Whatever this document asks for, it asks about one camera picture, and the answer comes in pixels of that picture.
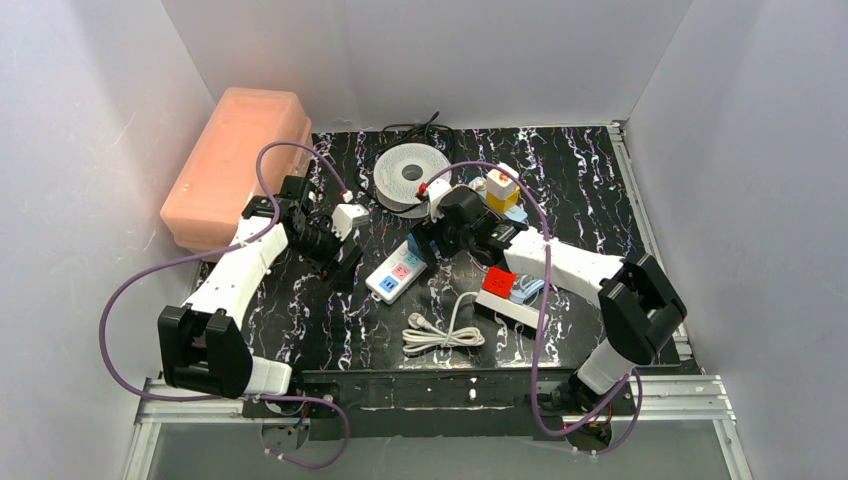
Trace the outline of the white plug with cable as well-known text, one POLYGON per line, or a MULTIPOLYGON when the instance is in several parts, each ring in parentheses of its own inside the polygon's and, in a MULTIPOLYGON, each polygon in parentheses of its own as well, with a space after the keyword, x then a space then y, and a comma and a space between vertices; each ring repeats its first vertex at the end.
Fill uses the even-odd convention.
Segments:
POLYGON ((420 313, 412 313, 407 318, 408 327, 402 332, 404 343, 402 352, 405 356, 417 356, 432 349, 452 349, 458 347, 480 347, 485 344, 485 338, 477 327, 456 328, 456 319, 466 299, 475 299, 474 292, 462 293, 454 303, 448 327, 440 330, 420 313))

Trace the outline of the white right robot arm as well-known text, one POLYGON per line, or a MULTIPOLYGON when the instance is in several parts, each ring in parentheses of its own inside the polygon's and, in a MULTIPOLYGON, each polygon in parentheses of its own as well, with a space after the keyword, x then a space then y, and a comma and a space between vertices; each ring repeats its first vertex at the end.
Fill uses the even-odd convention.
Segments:
POLYGON ((411 233, 425 262, 467 252, 486 267, 548 280, 597 307, 605 338, 569 381, 587 397, 607 393, 635 366, 649 365, 687 316, 657 259, 583 250, 496 213, 472 188, 438 181, 422 186, 429 217, 411 233))

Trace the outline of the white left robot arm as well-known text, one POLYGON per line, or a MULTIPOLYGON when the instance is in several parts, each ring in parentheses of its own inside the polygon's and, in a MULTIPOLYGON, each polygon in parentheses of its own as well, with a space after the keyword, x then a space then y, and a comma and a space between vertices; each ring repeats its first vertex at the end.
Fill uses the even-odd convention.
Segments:
POLYGON ((363 251, 354 230, 368 210, 342 202, 329 215, 315 213, 316 191, 306 179, 285 177, 279 194, 249 200, 231 241, 201 286, 157 321, 166 383, 225 398, 283 395, 290 365, 255 356, 242 337, 248 306, 277 258, 302 258, 336 292, 349 292, 363 251))

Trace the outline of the white colourful power strip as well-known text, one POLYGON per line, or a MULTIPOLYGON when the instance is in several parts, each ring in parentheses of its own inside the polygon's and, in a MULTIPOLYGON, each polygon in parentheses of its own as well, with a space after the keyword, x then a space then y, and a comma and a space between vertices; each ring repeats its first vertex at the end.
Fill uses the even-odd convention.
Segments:
POLYGON ((405 240, 366 278, 365 283, 378 300, 391 305, 413 285, 426 267, 409 241, 405 240))

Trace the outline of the blue cube adapter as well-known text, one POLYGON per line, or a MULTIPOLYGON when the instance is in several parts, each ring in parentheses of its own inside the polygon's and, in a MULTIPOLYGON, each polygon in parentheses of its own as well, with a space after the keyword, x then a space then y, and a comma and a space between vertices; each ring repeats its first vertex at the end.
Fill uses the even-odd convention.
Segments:
POLYGON ((433 239, 410 231, 407 234, 407 245, 410 252, 425 265, 427 270, 438 267, 438 248, 433 239))

